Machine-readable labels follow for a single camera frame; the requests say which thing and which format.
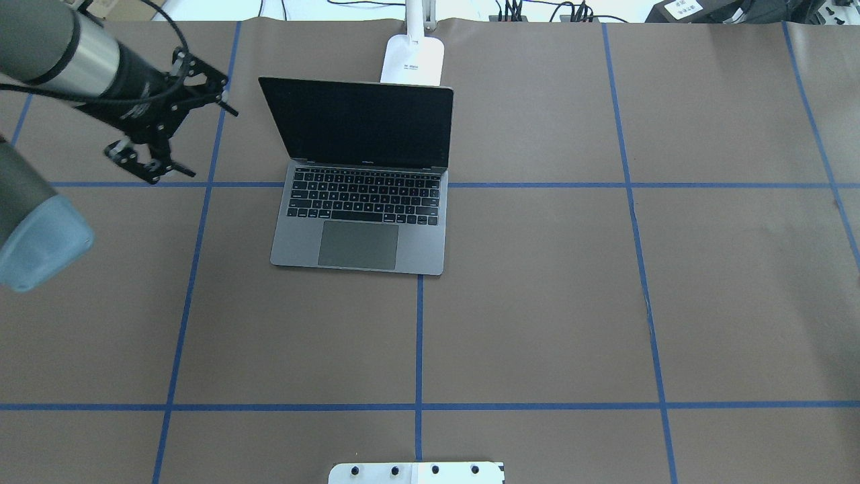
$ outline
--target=laptop key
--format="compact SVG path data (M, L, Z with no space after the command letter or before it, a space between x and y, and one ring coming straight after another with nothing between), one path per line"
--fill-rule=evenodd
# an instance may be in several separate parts
M357 220L362 222L381 222L382 214L373 214L367 212L344 212L335 210L331 213L331 218L339 220Z

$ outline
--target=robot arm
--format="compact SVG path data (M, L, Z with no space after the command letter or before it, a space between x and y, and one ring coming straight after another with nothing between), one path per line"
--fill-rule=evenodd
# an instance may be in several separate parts
M171 171L194 172L170 156L169 139L191 109L216 103L232 115L227 77L194 57L179 28L173 68L160 72L118 42L81 9L58 0L0 0L0 72L21 83L0 90L29 92L71 103L126 137L104 149L120 168L147 183ZM186 78L201 76L190 85ZM146 144L151 161L135 145ZM0 283L27 291L60 272L92 245L93 232L0 135Z

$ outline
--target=laptop keyboard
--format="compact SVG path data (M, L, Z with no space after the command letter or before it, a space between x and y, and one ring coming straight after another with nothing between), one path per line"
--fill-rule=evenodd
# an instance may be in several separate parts
M296 168L288 217L439 224L439 175Z

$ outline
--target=black screen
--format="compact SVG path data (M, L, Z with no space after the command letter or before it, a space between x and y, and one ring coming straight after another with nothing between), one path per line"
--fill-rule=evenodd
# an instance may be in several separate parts
M448 166L451 89L280 78L260 86L292 158Z

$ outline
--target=blue plastic cap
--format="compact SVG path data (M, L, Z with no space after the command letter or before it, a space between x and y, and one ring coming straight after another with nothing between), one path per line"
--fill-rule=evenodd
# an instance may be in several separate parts
M68 198L52 196L30 212L0 248L0 284L29 291L81 257L94 236Z

